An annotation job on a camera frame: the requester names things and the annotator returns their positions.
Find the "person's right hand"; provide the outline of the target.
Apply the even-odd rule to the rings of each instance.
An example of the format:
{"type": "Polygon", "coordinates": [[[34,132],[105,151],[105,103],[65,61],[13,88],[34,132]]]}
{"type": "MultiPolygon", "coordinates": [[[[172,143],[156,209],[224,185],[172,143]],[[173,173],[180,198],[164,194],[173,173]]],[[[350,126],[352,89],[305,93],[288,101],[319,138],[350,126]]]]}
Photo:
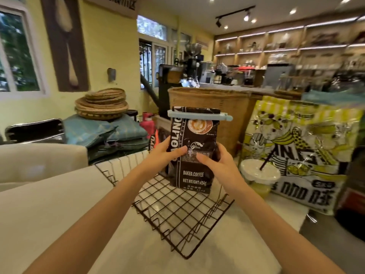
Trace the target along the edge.
{"type": "Polygon", "coordinates": [[[246,182],[226,148],[221,143],[217,143],[217,147],[219,161],[217,161],[217,166],[211,170],[226,193],[235,199],[246,182]]]}

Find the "person's left hand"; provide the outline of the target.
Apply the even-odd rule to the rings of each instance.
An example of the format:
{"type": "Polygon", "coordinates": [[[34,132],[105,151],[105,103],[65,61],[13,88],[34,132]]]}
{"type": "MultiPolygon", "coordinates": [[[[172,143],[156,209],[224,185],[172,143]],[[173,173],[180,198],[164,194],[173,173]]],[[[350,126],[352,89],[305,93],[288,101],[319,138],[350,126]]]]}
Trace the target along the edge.
{"type": "Polygon", "coordinates": [[[170,161],[168,161],[168,148],[170,146],[171,137],[167,137],[165,141],[157,145],[157,147],[149,153],[141,164],[141,171],[145,181],[151,180],[158,174],[170,161]]]}

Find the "black coffee bag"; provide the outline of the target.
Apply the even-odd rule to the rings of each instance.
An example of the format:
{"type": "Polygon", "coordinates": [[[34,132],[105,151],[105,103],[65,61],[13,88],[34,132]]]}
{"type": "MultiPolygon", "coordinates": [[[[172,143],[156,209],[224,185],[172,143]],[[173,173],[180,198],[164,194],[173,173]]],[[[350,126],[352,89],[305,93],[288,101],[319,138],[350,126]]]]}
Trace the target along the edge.
{"type": "Polygon", "coordinates": [[[188,151],[169,163],[170,185],[184,190],[210,194],[214,174],[196,159],[201,153],[212,160],[217,159],[217,130],[220,121],[187,118],[171,118],[170,144],[172,152],[183,146],[188,151]]]}

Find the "person's right forearm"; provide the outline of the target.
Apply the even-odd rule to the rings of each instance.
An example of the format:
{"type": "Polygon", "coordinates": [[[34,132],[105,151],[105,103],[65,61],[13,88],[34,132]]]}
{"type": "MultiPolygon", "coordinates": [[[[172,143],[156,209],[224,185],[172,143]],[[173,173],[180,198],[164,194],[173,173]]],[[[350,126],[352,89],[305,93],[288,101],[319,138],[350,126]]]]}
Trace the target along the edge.
{"type": "Polygon", "coordinates": [[[285,274],[346,274],[282,219],[239,175],[224,188],[249,217],[285,274]]]}

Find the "red fire extinguisher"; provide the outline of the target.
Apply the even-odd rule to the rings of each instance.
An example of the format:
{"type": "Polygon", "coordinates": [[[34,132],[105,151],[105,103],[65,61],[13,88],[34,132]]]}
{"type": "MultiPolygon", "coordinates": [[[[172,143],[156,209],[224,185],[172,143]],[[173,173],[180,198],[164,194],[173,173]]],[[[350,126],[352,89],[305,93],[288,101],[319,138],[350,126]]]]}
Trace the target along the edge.
{"type": "Polygon", "coordinates": [[[156,132],[156,125],[153,121],[154,114],[150,112],[142,113],[142,121],[139,122],[139,125],[144,128],[148,135],[147,138],[150,139],[152,135],[156,132]]]}

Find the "light blue bag clip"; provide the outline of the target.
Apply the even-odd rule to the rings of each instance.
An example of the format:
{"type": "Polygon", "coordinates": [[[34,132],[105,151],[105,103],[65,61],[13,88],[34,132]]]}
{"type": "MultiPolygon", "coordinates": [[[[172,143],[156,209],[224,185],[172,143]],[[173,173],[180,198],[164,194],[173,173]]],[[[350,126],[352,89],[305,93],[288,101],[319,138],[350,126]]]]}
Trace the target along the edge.
{"type": "Polygon", "coordinates": [[[167,115],[170,118],[179,119],[197,119],[197,120],[211,120],[211,121],[232,121],[233,117],[227,113],[212,114],[212,113],[192,113],[168,110],[167,115]]]}

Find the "black drinking straw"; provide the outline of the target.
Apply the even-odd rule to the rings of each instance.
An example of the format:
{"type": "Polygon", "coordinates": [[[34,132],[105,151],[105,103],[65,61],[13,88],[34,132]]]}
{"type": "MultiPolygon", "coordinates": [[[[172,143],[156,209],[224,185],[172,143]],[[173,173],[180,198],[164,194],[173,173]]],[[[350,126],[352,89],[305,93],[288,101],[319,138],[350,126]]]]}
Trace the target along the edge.
{"type": "Polygon", "coordinates": [[[265,161],[263,162],[263,164],[260,166],[260,168],[259,168],[260,171],[263,170],[263,168],[270,161],[271,157],[274,155],[275,152],[276,152],[276,147],[271,151],[271,153],[267,156],[267,158],[265,159],[265,161]]]}

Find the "black coffee roaster machine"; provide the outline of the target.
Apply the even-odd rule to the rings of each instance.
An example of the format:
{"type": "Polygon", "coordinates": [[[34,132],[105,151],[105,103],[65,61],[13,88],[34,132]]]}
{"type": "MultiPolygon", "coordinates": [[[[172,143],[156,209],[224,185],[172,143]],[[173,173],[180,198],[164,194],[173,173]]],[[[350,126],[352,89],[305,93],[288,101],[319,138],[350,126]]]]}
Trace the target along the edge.
{"type": "Polygon", "coordinates": [[[173,65],[160,64],[156,74],[158,80],[158,114],[169,119],[167,111],[170,109],[168,89],[174,87],[199,88],[198,68],[203,60],[202,45],[191,43],[186,45],[187,58],[175,59],[173,65]]]}

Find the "glass door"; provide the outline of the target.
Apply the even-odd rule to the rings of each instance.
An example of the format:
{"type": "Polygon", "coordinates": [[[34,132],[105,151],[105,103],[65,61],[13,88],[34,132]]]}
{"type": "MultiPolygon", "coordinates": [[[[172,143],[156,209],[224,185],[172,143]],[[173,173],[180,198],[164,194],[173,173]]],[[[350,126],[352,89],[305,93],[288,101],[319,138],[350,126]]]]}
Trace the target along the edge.
{"type": "Polygon", "coordinates": [[[169,62],[168,46],[139,39],[139,58],[140,73],[154,91],[157,91],[159,86],[157,74],[159,73],[159,66],[169,62]]]}

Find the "red top blender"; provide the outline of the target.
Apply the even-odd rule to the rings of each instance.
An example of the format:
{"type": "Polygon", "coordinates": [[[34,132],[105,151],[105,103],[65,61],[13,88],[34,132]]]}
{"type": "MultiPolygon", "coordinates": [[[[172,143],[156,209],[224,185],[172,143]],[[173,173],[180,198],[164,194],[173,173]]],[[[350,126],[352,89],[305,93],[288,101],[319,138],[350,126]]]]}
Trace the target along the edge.
{"type": "Polygon", "coordinates": [[[256,74],[256,67],[252,65],[241,65],[238,68],[238,73],[242,76],[242,84],[243,87],[254,87],[254,80],[256,74]]]}

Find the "white sofa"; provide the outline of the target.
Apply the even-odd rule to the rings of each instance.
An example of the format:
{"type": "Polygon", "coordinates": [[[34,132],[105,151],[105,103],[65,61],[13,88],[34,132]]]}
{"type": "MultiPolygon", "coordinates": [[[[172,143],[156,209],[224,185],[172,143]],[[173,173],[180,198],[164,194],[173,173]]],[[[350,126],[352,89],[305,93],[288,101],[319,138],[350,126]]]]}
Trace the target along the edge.
{"type": "Polygon", "coordinates": [[[89,166],[86,147],[59,143],[0,145],[0,192],[89,166]]]}

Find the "light blue bag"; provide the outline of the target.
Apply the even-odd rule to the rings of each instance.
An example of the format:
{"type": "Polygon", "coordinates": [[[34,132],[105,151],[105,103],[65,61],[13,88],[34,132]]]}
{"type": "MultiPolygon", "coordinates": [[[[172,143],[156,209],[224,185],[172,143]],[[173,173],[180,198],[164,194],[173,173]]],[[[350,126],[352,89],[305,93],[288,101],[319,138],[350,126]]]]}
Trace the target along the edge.
{"type": "Polygon", "coordinates": [[[301,101],[341,108],[365,110],[365,93],[322,92],[311,90],[302,94],[301,101]]]}

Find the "wooden wall shelf unit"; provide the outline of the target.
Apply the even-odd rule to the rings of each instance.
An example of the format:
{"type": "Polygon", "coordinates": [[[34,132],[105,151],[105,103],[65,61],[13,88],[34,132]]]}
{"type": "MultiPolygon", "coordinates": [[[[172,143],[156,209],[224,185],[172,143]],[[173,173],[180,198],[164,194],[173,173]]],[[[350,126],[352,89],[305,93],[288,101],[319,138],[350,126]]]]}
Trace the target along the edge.
{"type": "Polygon", "coordinates": [[[241,65],[256,67],[254,88],[267,64],[295,64],[280,82],[293,89],[330,85],[339,71],[365,72],[365,9],[335,13],[215,37],[214,66],[228,67],[232,84],[242,84],[241,65]]]}

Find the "brown spoon wall picture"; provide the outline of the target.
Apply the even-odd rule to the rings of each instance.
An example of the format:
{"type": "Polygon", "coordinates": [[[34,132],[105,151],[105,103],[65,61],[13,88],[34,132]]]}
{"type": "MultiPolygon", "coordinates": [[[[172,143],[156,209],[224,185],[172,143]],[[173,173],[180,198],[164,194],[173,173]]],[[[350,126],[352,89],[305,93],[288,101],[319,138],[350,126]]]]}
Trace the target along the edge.
{"type": "Polygon", "coordinates": [[[78,0],[40,0],[60,92],[87,92],[89,78],[78,0]]]}

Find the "white frame window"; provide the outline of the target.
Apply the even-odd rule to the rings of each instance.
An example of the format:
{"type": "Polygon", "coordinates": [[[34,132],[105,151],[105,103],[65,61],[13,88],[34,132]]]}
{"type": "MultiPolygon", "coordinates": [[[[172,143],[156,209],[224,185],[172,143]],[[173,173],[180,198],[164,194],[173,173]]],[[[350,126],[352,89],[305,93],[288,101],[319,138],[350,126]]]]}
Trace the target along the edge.
{"type": "Polygon", "coordinates": [[[0,1],[0,100],[47,96],[36,39],[27,9],[0,1]]]}

